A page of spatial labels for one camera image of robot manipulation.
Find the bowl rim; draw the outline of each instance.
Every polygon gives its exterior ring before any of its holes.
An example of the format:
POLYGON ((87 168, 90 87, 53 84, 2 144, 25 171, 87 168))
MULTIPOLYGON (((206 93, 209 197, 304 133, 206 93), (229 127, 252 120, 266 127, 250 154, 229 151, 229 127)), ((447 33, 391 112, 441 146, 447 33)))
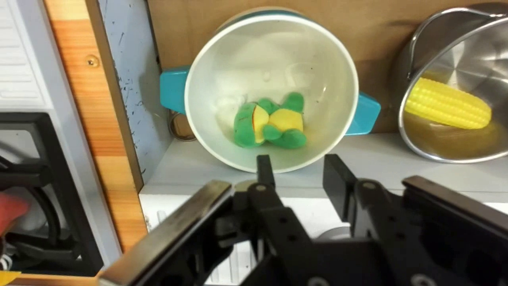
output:
POLYGON ((283 168, 277 168, 275 165, 272 167, 272 171, 274 173, 285 173, 285 171, 293 171, 293 170, 298 170, 298 168, 302 168, 306 165, 310 165, 314 162, 317 162, 318 159, 321 159, 326 152, 329 152, 336 144, 337 141, 345 135, 347 132, 347 127, 350 125, 352 119, 353 119, 353 114, 355 114, 355 109, 356 109, 356 101, 358 101, 358 76, 356 76, 356 68, 355 68, 355 63, 348 54, 348 51, 345 49, 345 46, 331 33, 328 31, 326 28, 323 28, 321 25, 302 17, 302 16, 296 16, 296 14, 275 14, 275 12, 269 12, 269 14, 256 14, 256 16, 252 16, 252 17, 244 17, 244 19, 239 19, 233 24, 229 24, 228 27, 223 27, 221 30, 218 30, 209 41, 206 41, 206 44, 199 49, 199 52, 196 54, 196 57, 193 58, 193 63, 190 65, 188 68, 188 74, 187 74, 187 82, 185 82, 185 89, 183 89, 183 105, 185 105, 185 114, 187 114, 187 120, 188 120, 188 125, 190 128, 193 130, 193 135, 194 138, 199 141, 199 144, 209 152, 212 154, 215 159, 218 159, 220 162, 223 162, 225 165, 229 165, 233 168, 237 168, 237 170, 242 170, 242 171, 248 171, 248 173, 253 173, 255 171, 255 163, 252 163, 252 167, 244 167, 244 165, 239 165, 236 162, 231 162, 228 159, 225 159, 223 155, 220 155, 218 152, 215 152, 212 147, 209 147, 206 144, 206 140, 201 136, 199 132, 194 132, 196 127, 194 127, 194 122, 191 119, 191 109, 190 109, 190 103, 187 100, 187 97, 190 97, 190 85, 191 85, 191 76, 194 73, 194 62, 199 62, 204 54, 209 51, 210 46, 214 46, 218 39, 221 39, 225 35, 228 35, 229 31, 233 30, 237 30, 244 25, 250 25, 250 24, 256 24, 256 22, 280 22, 280 20, 285 20, 288 24, 298 24, 298 25, 306 25, 318 33, 321 33, 325 38, 328 38, 334 46, 336 49, 342 54, 344 57, 344 62, 347 65, 347 70, 352 73, 352 108, 348 111, 348 116, 347 116, 347 120, 344 122, 344 128, 336 135, 334 140, 331 140, 321 151, 318 151, 315 155, 312 155, 310 159, 306 159, 302 160, 301 163, 296 163, 296 165, 291 165, 291 167, 283 167, 283 168))

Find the white wall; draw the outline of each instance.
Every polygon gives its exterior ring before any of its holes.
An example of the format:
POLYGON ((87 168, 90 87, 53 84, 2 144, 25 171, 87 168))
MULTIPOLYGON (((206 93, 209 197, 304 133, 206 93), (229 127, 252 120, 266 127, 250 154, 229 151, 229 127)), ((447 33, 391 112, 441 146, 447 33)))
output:
POLYGON ((98 0, 142 179, 169 144, 158 105, 158 65, 144 0, 98 0))

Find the wooden panel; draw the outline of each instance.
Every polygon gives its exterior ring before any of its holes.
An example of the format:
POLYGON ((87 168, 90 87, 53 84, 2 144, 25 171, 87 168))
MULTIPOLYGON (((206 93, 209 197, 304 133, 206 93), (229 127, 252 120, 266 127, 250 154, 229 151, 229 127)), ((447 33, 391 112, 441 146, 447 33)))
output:
POLYGON ((215 28, 241 11, 256 6, 296 9, 328 28, 345 44, 356 63, 361 90, 382 105, 374 132, 395 132, 393 92, 388 87, 387 74, 390 62, 406 36, 418 22, 439 9, 482 1, 490 0, 148 0, 148 11, 160 65, 164 70, 190 65, 215 28))
POLYGON ((112 103, 114 93, 106 78, 102 54, 87 16, 83 0, 47 0, 52 30, 74 93, 83 130, 101 178, 121 249, 128 249, 144 233, 131 163, 126 157, 128 132, 120 124, 112 103))

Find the white bowl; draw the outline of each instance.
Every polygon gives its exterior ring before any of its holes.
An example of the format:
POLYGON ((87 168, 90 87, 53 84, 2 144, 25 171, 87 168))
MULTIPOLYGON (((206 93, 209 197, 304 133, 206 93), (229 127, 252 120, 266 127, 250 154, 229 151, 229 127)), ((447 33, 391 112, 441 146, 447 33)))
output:
POLYGON ((358 97, 353 62, 328 30, 299 16, 260 14, 215 33, 193 60, 185 82, 185 114, 196 140, 223 163, 255 171, 268 154, 275 173, 306 167, 326 154, 350 125, 358 97), (233 120, 245 101, 287 92, 304 95, 301 149, 233 141, 233 120))

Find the pot handle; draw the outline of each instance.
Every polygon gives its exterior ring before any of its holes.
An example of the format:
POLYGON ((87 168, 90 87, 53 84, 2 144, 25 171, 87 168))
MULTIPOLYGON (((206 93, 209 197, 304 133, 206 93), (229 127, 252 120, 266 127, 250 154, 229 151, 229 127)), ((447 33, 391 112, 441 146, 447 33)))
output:
POLYGON ((455 12, 466 12, 466 14, 479 16, 479 17, 483 17, 485 20, 488 20, 488 19, 493 20, 493 19, 499 19, 499 17, 504 17, 504 16, 506 16, 506 12, 495 12, 495 11, 487 12, 487 11, 472 9, 472 8, 463 8, 463 6, 460 6, 460 8, 448 8, 448 9, 444 9, 444 11, 441 11, 441 12, 431 14, 428 19, 425 19, 425 20, 414 30, 414 33, 412 33, 412 36, 410 36, 410 41, 409 41, 409 70, 407 70, 407 74, 406 74, 407 78, 406 78, 406 79, 409 79, 410 74, 412 74, 415 44, 417 44, 420 35, 425 31, 425 28, 426 28, 433 20, 441 19, 442 16, 455 14, 455 12))
MULTIPOLYGON (((166 109, 179 114, 185 114, 183 92, 188 68, 172 68, 166 70, 158 78, 158 100, 166 109)), ((345 135, 366 135, 374 127, 377 116, 380 112, 380 105, 364 93, 358 93, 356 108, 353 119, 345 132, 345 135)))

